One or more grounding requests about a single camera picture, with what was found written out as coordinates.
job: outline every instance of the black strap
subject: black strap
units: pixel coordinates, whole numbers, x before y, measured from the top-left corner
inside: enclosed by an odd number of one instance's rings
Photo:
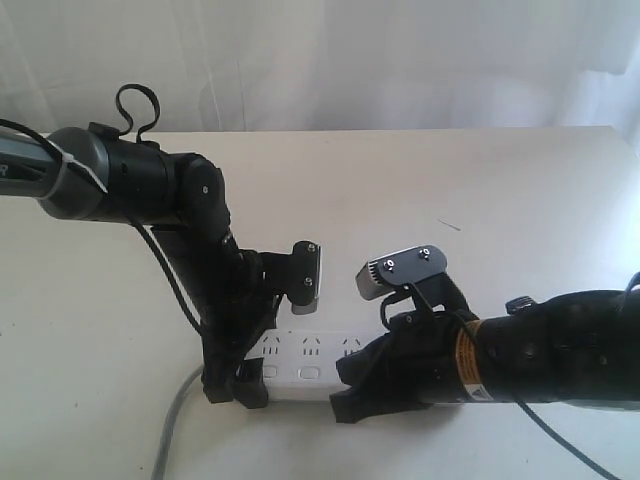
[[[122,130],[120,132],[120,136],[126,135],[127,133],[131,132],[131,130],[133,130],[133,117],[131,117],[129,112],[124,109],[124,107],[122,106],[122,102],[120,101],[120,95],[122,95],[122,92],[125,92],[127,90],[136,90],[147,97],[147,99],[151,103],[151,106],[153,107],[153,112],[155,114],[155,118],[153,119],[153,121],[147,123],[146,125],[143,125],[138,129],[138,133],[136,135],[136,143],[142,143],[142,134],[155,127],[158,123],[158,120],[160,119],[160,102],[158,101],[158,97],[156,96],[154,91],[145,85],[140,85],[139,83],[127,83],[126,85],[120,87],[118,93],[116,93],[116,108],[118,109],[118,112],[120,112],[120,115],[122,115],[122,118],[127,121],[127,129]]]

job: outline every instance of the table surface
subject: table surface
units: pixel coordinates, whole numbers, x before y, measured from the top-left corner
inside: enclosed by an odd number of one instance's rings
[[[378,328],[354,275],[422,243],[446,253],[481,316],[518,295],[619,289],[640,269],[640,164],[609,128],[149,137],[222,167],[241,246],[322,244],[320,309],[283,309],[285,327]],[[0,199],[0,221],[0,478],[147,478],[166,409],[201,362],[160,268],[127,226],[57,221],[13,198]],[[536,410],[617,475],[637,476],[637,413]],[[167,478],[250,477],[599,478],[511,405],[348,426],[326,403],[247,411],[195,389]]]

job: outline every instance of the gray cable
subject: gray cable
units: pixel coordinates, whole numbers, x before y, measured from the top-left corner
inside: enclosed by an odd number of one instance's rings
[[[163,480],[164,472],[167,468],[167,459],[169,458],[169,448],[171,448],[171,438],[173,437],[173,430],[176,426],[176,420],[180,409],[184,404],[189,393],[189,387],[193,381],[202,374],[204,365],[200,365],[196,368],[180,386],[178,393],[173,398],[171,406],[167,411],[167,416],[164,419],[164,425],[162,426],[162,435],[160,436],[160,445],[158,446],[158,453],[156,454],[156,461],[153,464],[153,472],[151,473],[151,480]]]

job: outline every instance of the power strip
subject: power strip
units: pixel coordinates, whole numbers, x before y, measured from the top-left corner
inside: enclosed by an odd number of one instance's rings
[[[328,401],[347,388],[336,361],[356,352],[381,332],[267,330],[246,358],[264,358],[263,377],[270,400]]]

